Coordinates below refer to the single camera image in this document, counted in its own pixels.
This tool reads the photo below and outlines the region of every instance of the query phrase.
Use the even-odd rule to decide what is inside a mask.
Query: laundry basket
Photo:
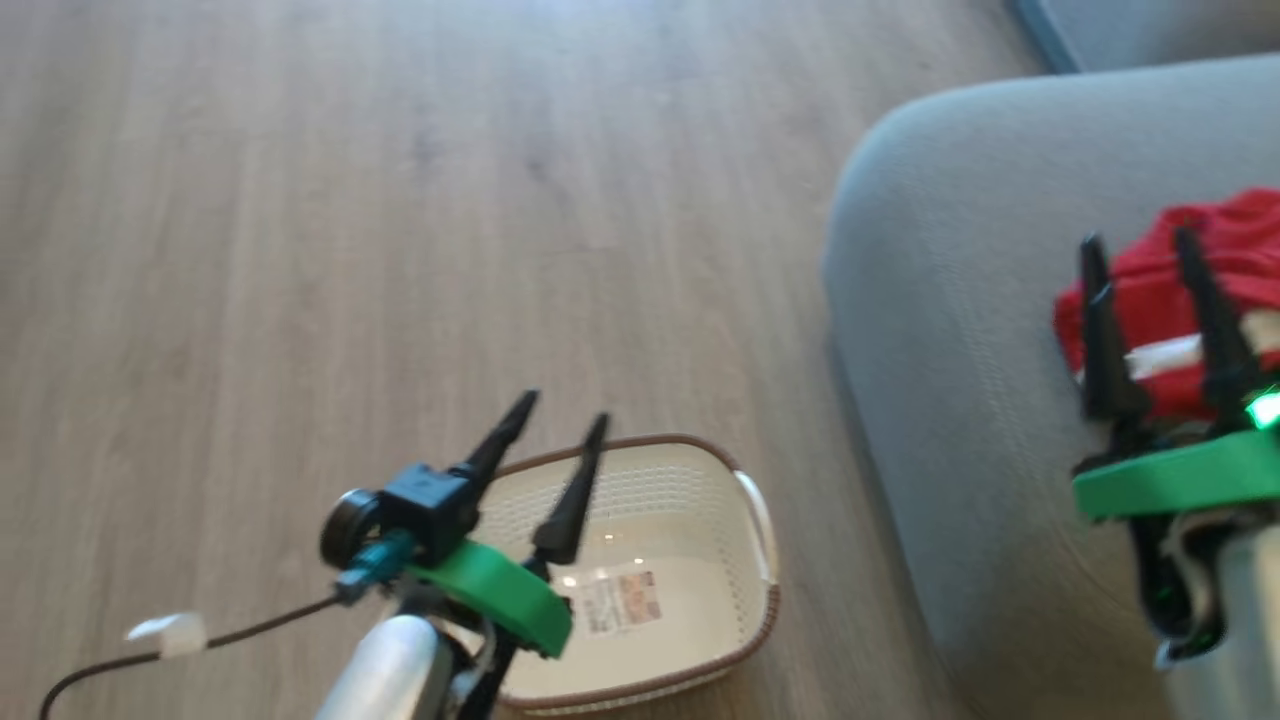
[[[567,450],[503,469],[472,537],[527,557],[576,465]],[[717,679],[773,629],[777,568],[764,500],[724,452],[687,436],[611,442],[577,564],[552,568],[573,602],[573,634],[559,660],[518,653],[502,700],[566,715]]]

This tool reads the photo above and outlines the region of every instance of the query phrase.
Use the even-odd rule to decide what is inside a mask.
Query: sticker
[[[653,573],[579,580],[575,609],[589,637],[616,635],[662,619]]]

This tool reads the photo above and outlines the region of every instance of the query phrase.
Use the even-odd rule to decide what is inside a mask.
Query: silver cylinder
[[[448,698],[453,659],[422,618],[383,620],[360,641],[316,720],[435,720]]]
[[[1280,527],[1230,541],[1217,559],[1226,633],[1204,655],[1170,660],[1167,643],[1156,667],[1165,675],[1179,720],[1275,720],[1280,717]]]

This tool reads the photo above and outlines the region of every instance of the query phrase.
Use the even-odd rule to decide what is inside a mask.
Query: gray couch
[[[1076,243],[1280,186],[1280,55],[913,102],[841,181],[833,333],[940,656],[979,715],[1166,719],[1128,541],[1073,510],[1102,447],[1050,318]]]

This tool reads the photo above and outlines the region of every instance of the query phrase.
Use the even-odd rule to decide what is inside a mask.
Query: green bracket
[[[462,605],[493,619],[549,657],[564,652],[573,616],[545,580],[502,552],[471,541],[435,568],[408,573],[439,587]]]
[[[1093,520],[1280,498],[1280,433],[1233,433],[1107,465],[1076,475],[1074,491]]]

